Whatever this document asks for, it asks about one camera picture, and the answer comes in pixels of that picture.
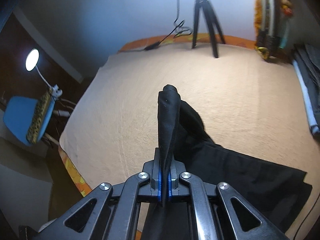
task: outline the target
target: light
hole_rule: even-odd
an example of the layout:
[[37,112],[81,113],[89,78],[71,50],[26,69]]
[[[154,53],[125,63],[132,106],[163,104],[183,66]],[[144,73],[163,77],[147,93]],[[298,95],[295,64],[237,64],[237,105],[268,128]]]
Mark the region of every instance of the light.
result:
[[26,59],[26,69],[31,71],[36,66],[39,59],[39,51],[37,49],[32,49]]

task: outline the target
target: chair seat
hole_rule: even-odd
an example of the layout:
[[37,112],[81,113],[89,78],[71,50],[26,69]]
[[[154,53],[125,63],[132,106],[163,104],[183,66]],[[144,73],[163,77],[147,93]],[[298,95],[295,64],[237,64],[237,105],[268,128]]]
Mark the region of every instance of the chair seat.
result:
[[[14,96],[7,104],[7,108],[4,113],[3,121],[8,129],[14,134],[15,137],[27,146],[33,145],[28,142],[26,135],[31,125],[32,117],[35,111],[37,100],[33,98],[25,98]],[[47,113],[44,117],[37,142],[42,138],[45,130],[50,121],[52,111],[54,108],[54,99],[51,100]]]

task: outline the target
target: beige blanket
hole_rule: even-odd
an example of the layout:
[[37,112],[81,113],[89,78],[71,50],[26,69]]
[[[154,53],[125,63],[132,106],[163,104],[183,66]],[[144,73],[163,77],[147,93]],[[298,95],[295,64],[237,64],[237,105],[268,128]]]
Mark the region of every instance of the beige blanket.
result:
[[[307,124],[300,85],[289,64],[270,64],[256,52],[210,44],[170,44],[109,57],[71,115],[60,138],[63,150],[94,188],[121,183],[153,159],[157,95],[172,84],[223,147],[308,172],[313,190],[294,224],[293,237],[320,191],[320,150]],[[142,207],[142,217],[146,207]],[[311,212],[296,239],[320,213]],[[143,222],[138,229],[142,230]]]

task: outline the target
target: metal screw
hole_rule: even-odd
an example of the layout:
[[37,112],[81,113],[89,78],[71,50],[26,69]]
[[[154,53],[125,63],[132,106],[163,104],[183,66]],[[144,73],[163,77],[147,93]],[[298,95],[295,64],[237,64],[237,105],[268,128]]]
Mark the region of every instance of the metal screw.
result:
[[99,188],[101,189],[101,190],[108,190],[108,189],[110,189],[110,184],[109,183],[107,183],[107,182],[104,182],[104,183],[101,183],[100,184],[100,186],[99,186]]
[[146,172],[140,172],[140,173],[138,174],[138,177],[139,177],[140,179],[146,179],[147,177],[149,177],[149,174],[146,173]]
[[191,177],[191,173],[189,173],[189,172],[182,172],[180,175],[184,179],[189,179]]
[[229,184],[226,182],[220,182],[218,185],[219,185],[219,188],[221,188],[221,189],[228,189],[229,188]]

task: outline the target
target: desk lamp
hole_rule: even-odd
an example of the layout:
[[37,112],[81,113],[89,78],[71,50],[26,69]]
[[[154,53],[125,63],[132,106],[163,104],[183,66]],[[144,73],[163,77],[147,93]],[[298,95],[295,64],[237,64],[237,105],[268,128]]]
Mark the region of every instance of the desk lamp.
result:
[[42,78],[42,80],[47,84],[47,86],[49,87],[50,93],[52,94],[53,97],[58,98],[62,95],[62,90],[59,89],[59,87],[57,85],[55,86],[51,86],[47,80],[45,80],[45,78],[41,75],[38,67],[37,67],[37,62],[39,59],[39,51],[37,49],[32,49],[26,59],[26,69],[28,71],[33,70],[34,68],[36,68],[36,70],[38,71],[40,77]]

